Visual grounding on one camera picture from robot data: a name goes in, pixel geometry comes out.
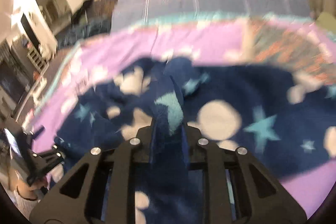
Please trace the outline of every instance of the silver screw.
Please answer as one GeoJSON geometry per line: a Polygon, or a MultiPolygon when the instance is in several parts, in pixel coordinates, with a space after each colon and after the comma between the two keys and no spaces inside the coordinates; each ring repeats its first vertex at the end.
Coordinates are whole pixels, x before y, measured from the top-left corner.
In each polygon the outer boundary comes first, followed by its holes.
{"type": "Polygon", "coordinates": [[[91,149],[91,154],[92,155],[99,155],[101,152],[101,149],[99,147],[94,147],[91,149]]]}
{"type": "Polygon", "coordinates": [[[239,155],[246,155],[247,154],[247,149],[245,147],[239,147],[237,149],[237,152],[239,155]]]}
{"type": "Polygon", "coordinates": [[[199,145],[207,145],[209,143],[209,141],[205,138],[201,138],[198,140],[198,144],[199,145]]]}
{"type": "Polygon", "coordinates": [[[130,143],[131,145],[138,145],[140,142],[141,142],[141,141],[140,141],[139,138],[132,138],[132,139],[129,141],[129,143],[130,143]]]}

